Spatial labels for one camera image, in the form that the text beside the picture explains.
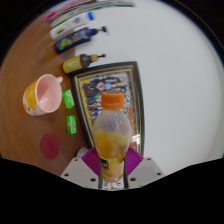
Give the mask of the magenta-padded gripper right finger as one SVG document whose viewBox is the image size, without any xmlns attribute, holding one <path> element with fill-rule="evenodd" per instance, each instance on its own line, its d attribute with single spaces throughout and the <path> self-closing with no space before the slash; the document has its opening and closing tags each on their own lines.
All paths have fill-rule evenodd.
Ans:
<svg viewBox="0 0 224 224">
<path fill-rule="evenodd" d="M 164 176 L 151 157 L 143 157 L 129 148 L 124 160 L 124 188 L 135 189 L 150 184 Z"/>
</svg>

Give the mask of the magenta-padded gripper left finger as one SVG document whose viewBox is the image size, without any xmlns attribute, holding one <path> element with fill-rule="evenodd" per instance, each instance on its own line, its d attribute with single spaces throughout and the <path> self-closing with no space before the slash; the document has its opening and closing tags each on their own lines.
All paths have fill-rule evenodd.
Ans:
<svg viewBox="0 0 224 224">
<path fill-rule="evenodd" d="M 100 159 L 96 149 L 92 148 L 81 158 L 73 158 L 61 177 L 84 188 L 99 189 L 100 172 Z"/>
</svg>

